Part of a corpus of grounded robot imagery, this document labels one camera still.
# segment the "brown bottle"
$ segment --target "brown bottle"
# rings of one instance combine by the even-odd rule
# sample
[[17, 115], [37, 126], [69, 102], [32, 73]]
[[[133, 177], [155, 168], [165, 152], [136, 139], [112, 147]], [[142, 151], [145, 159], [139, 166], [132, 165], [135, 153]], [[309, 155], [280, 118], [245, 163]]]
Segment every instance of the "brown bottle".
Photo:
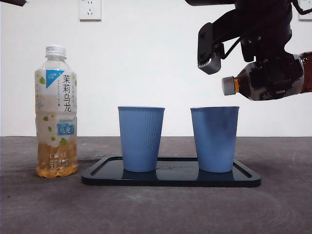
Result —
[[[291, 95], [306, 93], [312, 91], [312, 52], [305, 52], [301, 55], [293, 55], [300, 61], [304, 70], [303, 76], [299, 77], [290, 89], [281, 93], [278, 98], [284, 98]], [[273, 98], [265, 86], [259, 86], [251, 81], [250, 73], [255, 68], [255, 63], [249, 63], [237, 77], [225, 77], [222, 79], [222, 88], [224, 95], [233, 95], [240, 93], [250, 100], [271, 100]]]

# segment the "gray table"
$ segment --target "gray table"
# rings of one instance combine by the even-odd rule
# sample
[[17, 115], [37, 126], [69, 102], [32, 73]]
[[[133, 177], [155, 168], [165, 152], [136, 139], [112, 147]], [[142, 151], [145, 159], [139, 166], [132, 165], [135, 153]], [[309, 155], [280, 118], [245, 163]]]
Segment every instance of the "gray table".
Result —
[[[35, 174], [36, 138], [1, 138], [2, 234], [311, 234], [312, 137], [239, 137], [236, 159], [257, 188], [88, 186], [81, 171], [121, 154], [118, 137], [79, 137], [79, 171]], [[192, 137], [164, 137], [160, 156], [196, 156]]]

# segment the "blue cup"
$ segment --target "blue cup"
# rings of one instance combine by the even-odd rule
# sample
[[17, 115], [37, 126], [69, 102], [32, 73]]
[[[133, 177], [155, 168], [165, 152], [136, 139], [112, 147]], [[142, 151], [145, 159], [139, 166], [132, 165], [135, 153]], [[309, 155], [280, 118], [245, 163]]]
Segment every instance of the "blue cup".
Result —
[[165, 108], [119, 106], [123, 167], [129, 172], [156, 169]]
[[236, 145], [238, 106], [191, 108], [199, 168], [230, 172]]

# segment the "white bottle cap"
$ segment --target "white bottle cap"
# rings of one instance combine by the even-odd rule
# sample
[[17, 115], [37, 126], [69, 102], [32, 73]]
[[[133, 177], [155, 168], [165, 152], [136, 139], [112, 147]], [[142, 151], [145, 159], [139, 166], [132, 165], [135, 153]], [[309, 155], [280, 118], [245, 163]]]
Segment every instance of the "white bottle cap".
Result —
[[45, 56], [57, 55], [66, 58], [66, 49], [60, 45], [48, 45], [45, 48]]
[[225, 96], [235, 94], [234, 77], [223, 78], [222, 89]]

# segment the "tray rim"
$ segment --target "tray rim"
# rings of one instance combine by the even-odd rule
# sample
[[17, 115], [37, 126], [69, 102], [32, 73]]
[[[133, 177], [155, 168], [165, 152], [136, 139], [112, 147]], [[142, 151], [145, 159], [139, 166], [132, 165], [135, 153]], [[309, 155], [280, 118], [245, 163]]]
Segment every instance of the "tray rim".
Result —
[[[200, 180], [135, 180], [131, 179], [103, 179], [94, 178], [91, 174], [100, 170], [106, 163], [113, 160], [122, 160], [122, 156], [104, 156], [81, 174], [81, 182], [86, 185], [98, 186], [159, 186], [159, 187], [232, 187], [253, 188], [261, 185], [261, 176], [249, 167], [234, 159], [235, 166], [241, 173], [251, 177], [244, 180], [230, 181], [200, 181]], [[157, 161], [197, 161], [197, 157], [158, 157]]]

